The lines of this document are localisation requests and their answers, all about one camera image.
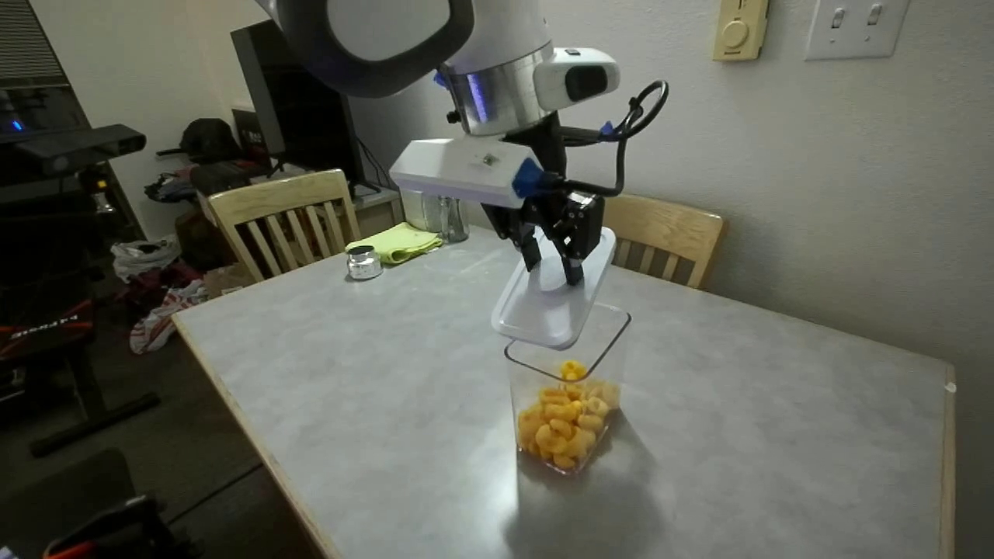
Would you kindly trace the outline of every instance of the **wooden chair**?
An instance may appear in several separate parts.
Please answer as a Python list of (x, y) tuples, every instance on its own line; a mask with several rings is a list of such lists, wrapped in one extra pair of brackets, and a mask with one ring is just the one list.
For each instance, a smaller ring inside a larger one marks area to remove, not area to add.
[(698, 289), (725, 221), (661, 198), (618, 196), (606, 202), (606, 228), (618, 234), (618, 268)]
[(226, 190), (208, 204), (226, 244), (256, 278), (339, 256), (360, 236), (339, 168)]

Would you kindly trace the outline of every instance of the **table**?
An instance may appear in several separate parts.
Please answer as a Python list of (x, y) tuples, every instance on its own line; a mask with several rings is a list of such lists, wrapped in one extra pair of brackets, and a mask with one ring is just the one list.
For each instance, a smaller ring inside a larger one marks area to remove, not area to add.
[(346, 282), (331, 257), (178, 326), (331, 556), (952, 553), (954, 369), (613, 270), (626, 417), (577, 480), (516, 465), (486, 229)]

